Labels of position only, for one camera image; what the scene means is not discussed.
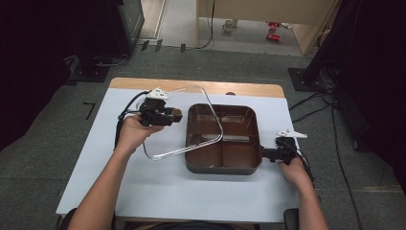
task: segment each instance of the black stand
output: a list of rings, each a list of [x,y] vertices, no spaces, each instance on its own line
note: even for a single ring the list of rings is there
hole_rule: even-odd
[[[77,65],[69,81],[104,82],[109,66],[83,66]]]
[[[299,68],[288,68],[290,79],[292,80],[293,87],[296,91],[311,91],[311,92],[321,92],[324,91],[321,85],[317,81],[305,82],[303,79],[303,74],[305,69]]]

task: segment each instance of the wooden board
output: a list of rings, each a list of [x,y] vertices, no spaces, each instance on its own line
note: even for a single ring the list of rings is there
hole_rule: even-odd
[[[276,84],[115,78],[110,82],[109,87],[137,88],[145,90],[161,87],[165,91],[170,91],[189,85],[200,85],[205,88],[205,91],[209,94],[226,94],[228,92],[233,92],[239,96],[284,98],[282,88]]]

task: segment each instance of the white table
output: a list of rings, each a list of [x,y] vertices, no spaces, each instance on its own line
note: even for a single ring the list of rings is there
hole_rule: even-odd
[[[57,207],[57,214],[65,215],[78,207],[113,151],[117,116],[141,91],[120,88],[107,90]],[[277,131],[293,130],[285,98],[209,96],[213,104],[247,105],[253,108],[257,114],[260,142],[266,148],[276,147],[274,140]],[[196,93],[169,94],[167,105],[181,108],[185,115],[182,121],[185,122],[167,126],[152,135],[147,139],[148,149],[154,152],[184,147],[187,110],[191,104],[204,103],[202,99]],[[125,220],[283,222],[283,211],[296,207],[296,190],[283,178],[279,167],[266,158],[252,175],[196,174],[187,170],[184,154],[152,161],[144,155],[142,148],[138,148],[128,162],[116,215]]]

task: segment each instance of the black cable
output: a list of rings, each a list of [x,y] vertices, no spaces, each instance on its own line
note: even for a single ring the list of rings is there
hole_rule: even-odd
[[[329,107],[329,106],[330,106],[330,104],[328,104],[328,105],[326,105],[326,106],[324,106],[324,107],[322,107],[322,108],[316,109],[316,110],[314,110],[314,111],[312,111],[312,112],[309,112],[309,113],[305,114],[304,116],[302,116],[302,117],[300,117],[300,118],[298,118],[298,119],[293,120],[292,123],[301,122],[302,120],[304,120],[305,118],[307,118],[307,117],[310,116],[311,114],[314,114],[314,113],[316,113],[316,112],[322,111],[323,109],[325,109],[325,108],[327,108],[327,107]]]
[[[123,64],[126,60],[128,60],[128,55],[125,55],[125,58],[117,63],[111,63],[111,64],[100,64],[100,63],[96,63],[97,66],[108,66],[108,67],[112,67],[112,66],[118,66]]]
[[[297,106],[299,106],[299,105],[301,105],[301,104],[307,102],[308,100],[310,100],[310,99],[312,99],[312,98],[316,98],[316,97],[320,97],[320,96],[325,96],[325,95],[330,95],[330,94],[328,93],[328,90],[331,90],[331,89],[332,89],[332,88],[328,88],[328,89],[326,89],[326,90],[324,90],[324,91],[322,91],[322,92],[317,92],[317,93],[314,93],[314,94],[308,96],[307,98],[305,98],[305,99],[299,101],[298,103],[295,103],[294,105],[292,105],[292,106],[289,108],[289,111],[292,110],[293,108],[295,108],[295,107],[297,107]]]
[[[210,28],[211,29],[211,34],[210,34],[210,37],[209,37],[209,40],[206,42],[206,44],[204,45],[204,46],[202,46],[202,47],[196,47],[195,49],[196,50],[200,50],[200,49],[204,49],[204,48],[206,48],[206,47],[208,47],[209,45],[210,45],[210,43],[212,43],[212,41],[213,41],[213,18],[214,18],[214,6],[215,6],[215,0],[213,0],[213,7],[212,7],[212,27]]]
[[[352,190],[351,190],[351,187],[350,187],[350,184],[349,184],[349,180],[347,179],[346,173],[344,171],[343,164],[341,162],[340,152],[338,150],[337,127],[335,125],[334,106],[331,107],[331,120],[332,120],[333,129],[334,129],[335,150],[336,150],[336,153],[337,153],[338,164],[340,165],[341,173],[344,176],[344,180],[346,181],[347,189],[349,190],[352,206],[354,208],[354,212],[355,212],[355,215],[356,215],[356,220],[358,221],[358,227],[359,227],[360,230],[362,230],[361,219],[359,217],[358,209],[357,209],[356,204],[355,204],[355,200],[354,200],[354,196],[352,194]]]

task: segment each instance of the square tray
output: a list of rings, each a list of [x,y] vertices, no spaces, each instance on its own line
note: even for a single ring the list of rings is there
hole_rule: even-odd
[[[257,116],[248,106],[214,104],[223,126],[223,138],[212,145],[187,151],[185,164],[193,173],[252,174],[262,162]],[[214,139],[220,128],[207,104],[191,106],[186,146]]]

